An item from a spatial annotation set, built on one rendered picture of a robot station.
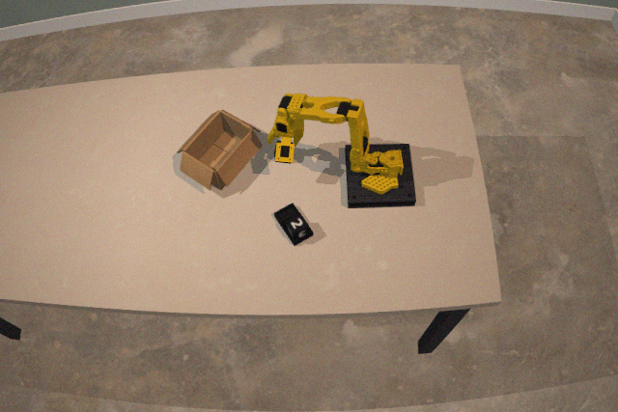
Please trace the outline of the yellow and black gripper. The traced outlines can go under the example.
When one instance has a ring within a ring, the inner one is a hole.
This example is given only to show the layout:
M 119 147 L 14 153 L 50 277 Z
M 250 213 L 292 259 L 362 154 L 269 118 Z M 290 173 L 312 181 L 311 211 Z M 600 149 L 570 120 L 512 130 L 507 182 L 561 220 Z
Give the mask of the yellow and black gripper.
M 295 120 L 289 135 L 277 132 L 275 130 L 275 124 L 274 124 L 274 129 L 272 128 L 271 132 L 269 133 L 267 137 L 268 143 L 271 144 L 274 138 L 280 138 L 282 136 L 281 143 L 276 144 L 275 161 L 294 163 L 295 146 L 300 141 L 300 139 L 303 137 L 303 132 L 304 132 L 304 120 L 303 121 Z M 291 144 L 292 138 L 294 138 L 293 144 Z

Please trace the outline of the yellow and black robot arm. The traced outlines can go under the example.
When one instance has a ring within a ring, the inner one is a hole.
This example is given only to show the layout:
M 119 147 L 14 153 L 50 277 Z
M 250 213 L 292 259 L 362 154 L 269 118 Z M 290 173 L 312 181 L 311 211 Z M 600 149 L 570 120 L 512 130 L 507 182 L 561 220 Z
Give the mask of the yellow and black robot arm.
M 334 107 L 338 107 L 336 114 L 325 112 L 325 109 Z M 371 154 L 368 153 L 370 134 L 363 100 L 353 99 L 351 101 L 347 97 L 337 96 L 316 97 L 306 94 L 285 94 L 277 110 L 276 131 L 289 135 L 295 120 L 320 121 L 325 124 L 349 122 L 351 170 L 372 175 L 362 180 L 362 187 L 379 194 L 383 194 L 392 188 L 398 188 L 397 176 L 402 168 L 400 152 L 387 151 L 382 153 L 375 151 Z M 375 173 L 379 173 L 379 175 L 374 175 Z

